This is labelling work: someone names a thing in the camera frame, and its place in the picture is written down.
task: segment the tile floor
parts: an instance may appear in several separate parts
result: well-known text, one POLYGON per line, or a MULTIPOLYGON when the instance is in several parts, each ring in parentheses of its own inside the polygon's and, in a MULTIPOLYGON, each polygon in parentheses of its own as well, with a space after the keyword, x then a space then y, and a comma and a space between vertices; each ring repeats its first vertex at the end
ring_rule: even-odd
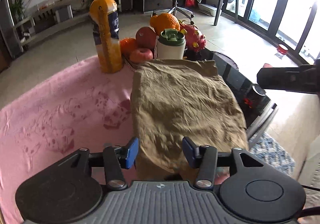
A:
MULTIPOLYGON (((183 19, 183 16, 178 14, 178 18, 183 19)), ((148 26, 149 19, 150 14, 119 15, 120 37, 134 37, 140 27, 148 26)), ((275 67, 295 66, 287 57, 282 60, 275 57, 275 48, 265 40, 224 17, 219 18, 218 26, 213 26, 213 17, 198 12, 194 20, 206 35, 207 48, 228 55, 238 64, 240 72, 253 82, 264 63, 275 67)), ((34 45, 0 73, 0 109, 48 77, 95 53, 90 22, 34 45)), ((279 105, 268 133, 295 159, 296 178, 309 144, 320 134, 319 98, 276 90, 268 90, 267 94, 279 105)))

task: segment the brown fabric bag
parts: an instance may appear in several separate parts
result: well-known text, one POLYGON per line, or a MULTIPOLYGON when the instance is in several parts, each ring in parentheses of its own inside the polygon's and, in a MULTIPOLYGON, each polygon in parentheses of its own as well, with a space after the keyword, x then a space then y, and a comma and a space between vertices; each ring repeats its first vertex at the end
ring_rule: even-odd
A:
POLYGON ((131 110, 140 141, 139 179, 161 180, 180 173, 193 182, 197 171, 183 155, 183 136, 218 151, 248 148, 244 115, 214 65, 214 61, 152 60, 136 70, 131 110))

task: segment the spiky orange fruit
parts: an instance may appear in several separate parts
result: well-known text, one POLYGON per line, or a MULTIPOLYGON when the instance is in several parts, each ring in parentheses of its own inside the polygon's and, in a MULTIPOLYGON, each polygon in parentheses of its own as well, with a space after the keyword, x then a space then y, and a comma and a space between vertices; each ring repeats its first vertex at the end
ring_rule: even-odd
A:
POLYGON ((155 29, 158 36, 164 29, 176 29, 177 31, 180 31, 178 19, 169 13, 152 16, 150 19, 150 26, 155 29))
POLYGON ((124 38, 120 40, 121 53, 129 56, 131 52, 138 48, 138 44, 135 38, 124 38))

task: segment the orange juice bottle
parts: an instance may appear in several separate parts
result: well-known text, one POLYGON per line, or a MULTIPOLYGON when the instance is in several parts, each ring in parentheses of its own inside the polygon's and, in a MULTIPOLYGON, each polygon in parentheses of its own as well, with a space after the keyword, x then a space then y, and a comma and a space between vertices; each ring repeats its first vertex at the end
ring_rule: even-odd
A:
POLYGON ((117 4, 114 0, 94 0, 89 14, 95 22, 93 37, 101 70, 104 73, 115 73, 124 64, 119 43, 117 4))

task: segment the blue rug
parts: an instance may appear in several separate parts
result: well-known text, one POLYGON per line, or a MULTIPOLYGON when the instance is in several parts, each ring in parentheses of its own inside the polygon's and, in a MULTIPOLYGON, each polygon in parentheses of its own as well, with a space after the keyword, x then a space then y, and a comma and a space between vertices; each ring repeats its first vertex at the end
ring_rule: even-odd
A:
POLYGON ((269 134, 263 133, 250 152, 277 170, 292 175, 296 162, 269 134))

